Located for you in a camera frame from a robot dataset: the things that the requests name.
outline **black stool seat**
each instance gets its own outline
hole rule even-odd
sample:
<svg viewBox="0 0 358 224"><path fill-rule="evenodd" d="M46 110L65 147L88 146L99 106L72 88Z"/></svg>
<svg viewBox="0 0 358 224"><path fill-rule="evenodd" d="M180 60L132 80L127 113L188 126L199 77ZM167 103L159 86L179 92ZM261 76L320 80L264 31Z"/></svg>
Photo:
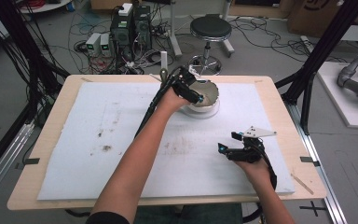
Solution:
<svg viewBox="0 0 358 224"><path fill-rule="evenodd" d="M218 17L200 17L190 24L191 34L204 40L224 41L231 35L231 25Z"/></svg>

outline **power supply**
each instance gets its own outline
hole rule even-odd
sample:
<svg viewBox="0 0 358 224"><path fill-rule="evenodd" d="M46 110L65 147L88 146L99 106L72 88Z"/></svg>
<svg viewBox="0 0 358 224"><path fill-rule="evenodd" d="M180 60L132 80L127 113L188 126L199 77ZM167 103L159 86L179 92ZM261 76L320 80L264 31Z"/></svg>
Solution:
<svg viewBox="0 0 358 224"><path fill-rule="evenodd" d="M112 57L112 41L110 41L110 34L101 34L101 51L104 57Z"/></svg>
<svg viewBox="0 0 358 224"><path fill-rule="evenodd" d="M150 6L138 6L134 12L134 20L138 45L143 49L152 49Z"/></svg>
<svg viewBox="0 0 358 224"><path fill-rule="evenodd" d="M94 33L87 40L86 47L90 57L98 57L101 53L101 34Z"/></svg>

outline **person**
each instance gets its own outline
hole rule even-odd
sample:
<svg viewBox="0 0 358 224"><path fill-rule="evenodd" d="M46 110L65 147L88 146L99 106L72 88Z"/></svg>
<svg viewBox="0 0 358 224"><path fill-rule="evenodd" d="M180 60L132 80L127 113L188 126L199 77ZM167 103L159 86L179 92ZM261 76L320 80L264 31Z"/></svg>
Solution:
<svg viewBox="0 0 358 224"><path fill-rule="evenodd" d="M165 126L171 115L189 102L170 88L149 121L132 141L91 210L87 224L128 224L135 219L138 202L152 169ZM253 184L268 223L294 223L269 182L267 165L236 161Z"/></svg>

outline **hand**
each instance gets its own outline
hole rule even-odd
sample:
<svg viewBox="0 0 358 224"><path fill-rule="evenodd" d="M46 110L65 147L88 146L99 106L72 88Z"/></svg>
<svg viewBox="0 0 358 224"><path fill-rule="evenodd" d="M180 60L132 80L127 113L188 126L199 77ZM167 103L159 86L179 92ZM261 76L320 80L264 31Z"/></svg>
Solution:
<svg viewBox="0 0 358 224"><path fill-rule="evenodd" d="M183 99L176 95L176 93L173 91L173 88L170 87L170 89L165 92L164 96L161 98L161 100L158 103L158 108L164 108L170 112L175 112L183 105L189 105L190 102L186 99Z"/></svg>
<svg viewBox="0 0 358 224"><path fill-rule="evenodd" d="M254 163L246 161L234 162L246 173L246 176L256 190L257 188L265 185L271 186L269 179L269 167L263 159L255 161Z"/></svg>

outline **metal stool leg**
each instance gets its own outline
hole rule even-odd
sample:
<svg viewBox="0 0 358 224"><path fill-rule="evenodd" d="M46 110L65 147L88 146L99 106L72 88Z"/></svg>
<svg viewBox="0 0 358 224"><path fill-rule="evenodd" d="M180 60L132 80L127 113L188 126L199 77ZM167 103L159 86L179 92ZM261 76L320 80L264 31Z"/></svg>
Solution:
<svg viewBox="0 0 358 224"><path fill-rule="evenodd" d="M209 55L210 49L211 43L207 41L203 55L194 56L188 61L188 65L193 65L193 68L200 75L218 75L222 69L220 61Z"/></svg>

